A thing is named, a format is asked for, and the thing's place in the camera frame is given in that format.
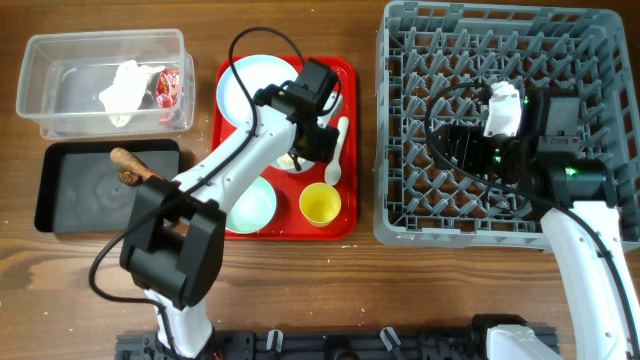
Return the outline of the white rice pile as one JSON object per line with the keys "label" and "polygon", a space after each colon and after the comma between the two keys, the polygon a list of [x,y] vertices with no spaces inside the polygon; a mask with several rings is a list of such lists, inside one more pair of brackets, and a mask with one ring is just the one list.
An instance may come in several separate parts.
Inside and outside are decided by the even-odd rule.
{"label": "white rice pile", "polygon": [[279,168],[284,170],[295,170],[295,161],[290,154],[285,154],[276,159],[276,164]]}

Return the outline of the light blue rice bowl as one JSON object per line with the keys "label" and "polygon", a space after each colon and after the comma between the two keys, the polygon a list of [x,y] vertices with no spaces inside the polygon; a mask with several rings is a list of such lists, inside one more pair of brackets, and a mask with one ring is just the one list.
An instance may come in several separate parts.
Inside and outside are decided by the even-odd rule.
{"label": "light blue rice bowl", "polygon": [[290,154],[284,154],[270,164],[271,167],[291,174],[299,174],[310,170],[314,162],[298,157],[294,160]]}

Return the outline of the yellow plastic cup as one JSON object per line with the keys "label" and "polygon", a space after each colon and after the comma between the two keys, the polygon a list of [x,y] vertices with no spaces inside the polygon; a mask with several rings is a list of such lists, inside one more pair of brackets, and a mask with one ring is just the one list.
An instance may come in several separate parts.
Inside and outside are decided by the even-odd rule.
{"label": "yellow plastic cup", "polygon": [[315,227],[329,225],[341,211],[338,191],[326,183],[313,183],[300,194],[299,208],[306,220]]}

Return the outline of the mint green bowl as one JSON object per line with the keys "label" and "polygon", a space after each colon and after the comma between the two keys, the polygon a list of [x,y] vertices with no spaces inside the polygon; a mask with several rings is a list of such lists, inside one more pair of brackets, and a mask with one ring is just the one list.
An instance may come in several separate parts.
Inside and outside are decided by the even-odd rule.
{"label": "mint green bowl", "polygon": [[227,216],[226,230],[235,234],[258,232],[270,223],[277,209],[277,196],[263,177],[246,189]]}

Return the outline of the red snack wrapper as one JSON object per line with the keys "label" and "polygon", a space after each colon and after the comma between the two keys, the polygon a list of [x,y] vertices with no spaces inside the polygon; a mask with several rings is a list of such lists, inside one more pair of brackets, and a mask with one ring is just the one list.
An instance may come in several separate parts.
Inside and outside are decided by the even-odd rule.
{"label": "red snack wrapper", "polygon": [[160,72],[156,86],[156,101],[160,108],[173,107],[178,99],[180,71],[165,69]]}

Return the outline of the dark brown food scrap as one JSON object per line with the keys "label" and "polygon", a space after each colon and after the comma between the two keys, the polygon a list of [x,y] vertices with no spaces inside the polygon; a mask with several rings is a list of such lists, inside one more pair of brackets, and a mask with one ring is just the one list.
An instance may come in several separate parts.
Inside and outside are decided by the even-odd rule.
{"label": "dark brown food scrap", "polygon": [[130,187],[135,187],[141,182],[141,176],[139,174],[126,169],[120,169],[118,171],[118,179],[120,182]]}

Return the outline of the brown bread stick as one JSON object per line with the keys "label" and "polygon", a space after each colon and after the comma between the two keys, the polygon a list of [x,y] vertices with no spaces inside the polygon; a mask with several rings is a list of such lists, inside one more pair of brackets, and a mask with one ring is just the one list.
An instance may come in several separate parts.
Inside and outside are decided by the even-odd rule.
{"label": "brown bread stick", "polygon": [[121,166],[129,172],[139,175],[142,179],[146,180],[150,177],[157,177],[162,179],[162,176],[148,168],[142,161],[134,156],[128,150],[117,147],[110,152],[110,159],[116,165]]}

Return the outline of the white napkin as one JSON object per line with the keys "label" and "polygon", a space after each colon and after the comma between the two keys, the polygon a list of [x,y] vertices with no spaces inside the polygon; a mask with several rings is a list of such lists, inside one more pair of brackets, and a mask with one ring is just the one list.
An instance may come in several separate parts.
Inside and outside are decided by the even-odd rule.
{"label": "white napkin", "polygon": [[142,104],[152,78],[165,69],[164,66],[139,65],[135,60],[121,63],[113,83],[99,94],[99,100],[109,119],[116,127],[124,127]]}

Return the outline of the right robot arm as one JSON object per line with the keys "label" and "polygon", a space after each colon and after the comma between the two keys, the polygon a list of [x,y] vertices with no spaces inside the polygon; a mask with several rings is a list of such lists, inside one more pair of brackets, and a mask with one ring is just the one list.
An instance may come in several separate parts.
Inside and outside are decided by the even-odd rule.
{"label": "right robot arm", "polygon": [[483,128],[426,131],[436,166],[527,199],[558,263],[585,359],[639,356],[639,301],[621,246],[611,171],[580,157],[571,91],[494,94]]}

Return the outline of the grey dishwasher rack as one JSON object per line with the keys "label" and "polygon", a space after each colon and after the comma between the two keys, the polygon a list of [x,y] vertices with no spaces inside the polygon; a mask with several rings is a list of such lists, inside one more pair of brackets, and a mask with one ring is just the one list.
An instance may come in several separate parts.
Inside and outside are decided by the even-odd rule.
{"label": "grey dishwasher rack", "polygon": [[464,248],[549,245],[522,197],[437,169],[433,127],[480,126],[472,82],[579,97],[584,158],[613,172],[622,246],[639,246],[639,106],[620,16],[574,9],[440,2],[389,3],[377,36],[374,234],[387,245]]}

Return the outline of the black waste tray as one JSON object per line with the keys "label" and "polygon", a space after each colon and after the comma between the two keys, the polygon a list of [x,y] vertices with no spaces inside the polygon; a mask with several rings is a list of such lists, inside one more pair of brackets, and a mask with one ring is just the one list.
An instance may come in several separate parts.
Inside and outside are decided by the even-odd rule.
{"label": "black waste tray", "polygon": [[42,233],[114,232],[126,227],[135,186],[118,178],[110,153],[121,147],[165,178],[178,174],[180,148],[171,139],[59,142],[49,146],[34,215]]}

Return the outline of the white plastic spoon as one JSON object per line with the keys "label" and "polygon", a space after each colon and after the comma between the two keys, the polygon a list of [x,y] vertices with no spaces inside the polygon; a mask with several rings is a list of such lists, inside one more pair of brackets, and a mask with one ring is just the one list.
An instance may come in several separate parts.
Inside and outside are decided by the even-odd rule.
{"label": "white plastic spoon", "polygon": [[342,169],[340,166],[340,156],[348,133],[349,124],[350,120],[347,116],[342,116],[338,120],[337,130],[339,131],[339,136],[335,145],[333,158],[325,168],[324,173],[324,180],[330,186],[335,186],[341,178]]}

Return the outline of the red serving tray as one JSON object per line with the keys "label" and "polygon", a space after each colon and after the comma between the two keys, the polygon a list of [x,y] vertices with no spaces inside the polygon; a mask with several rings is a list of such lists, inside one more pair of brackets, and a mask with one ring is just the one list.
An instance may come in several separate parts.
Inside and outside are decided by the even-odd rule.
{"label": "red serving tray", "polygon": [[[273,75],[277,71],[281,73],[286,69],[295,69],[299,72],[302,65],[297,56],[283,56],[281,58],[272,57],[273,61],[264,58],[262,55],[260,62],[273,64]],[[272,241],[336,241],[341,240],[354,230],[358,220],[358,121],[357,121],[357,76],[354,68],[340,57],[315,57],[332,68],[336,72],[342,83],[341,95],[346,96],[340,100],[339,106],[334,108],[328,124],[337,126],[339,117],[349,118],[349,127],[344,141],[339,164],[342,169],[341,178],[334,186],[340,195],[341,208],[337,217],[325,227],[312,225],[303,215],[299,207],[299,198],[303,190],[313,184],[324,182],[326,165],[323,163],[313,165],[310,169],[300,173],[291,174],[284,170],[269,166],[260,176],[263,177],[274,188],[277,197],[277,207],[274,217],[261,230],[249,234],[234,233],[230,230],[226,232],[226,239],[233,240],[272,240]],[[229,103],[225,99],[229,96],[223,95],[230,80],[235,82],[235,78],[229,69],[228,60],[220,66],[218,70],[218,84],[216,89],[216,108],[214,110],[214,120],[212,125],[211,152],[213,152],[227,137],[235,130],[235,124],[227,117],[231,113],[243,113],[242,117],[251,120],[250,110],[246,105],[241,106],[238,111],[227,111]]]}

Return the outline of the clear plastic bin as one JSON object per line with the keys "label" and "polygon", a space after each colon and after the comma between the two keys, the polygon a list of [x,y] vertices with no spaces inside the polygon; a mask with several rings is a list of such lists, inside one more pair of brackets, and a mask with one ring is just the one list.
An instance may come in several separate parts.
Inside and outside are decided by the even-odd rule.
{"label": "clear plastic bin", "polygon": [[[99,100],[121,63],[180,71],[179,95],[171,108],[156,101],[157,73],[137,111],[116,127]],[[40,127],[46,139],[77,139],[182,132],[194,122],[195,70],[177,29],[120,30],[35,35],[20,71],[16,112]]]}

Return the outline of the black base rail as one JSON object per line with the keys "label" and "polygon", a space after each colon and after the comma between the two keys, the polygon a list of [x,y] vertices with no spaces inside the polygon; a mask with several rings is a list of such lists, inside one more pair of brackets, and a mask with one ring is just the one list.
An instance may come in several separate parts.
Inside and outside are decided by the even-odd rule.
{"label": "black base rail", "polygon": [[479,332],[470,327],[396,331],[385,344],[370,332],[291,333],[268,336],[249,331],[216,331],[198,359],[484,359]]}

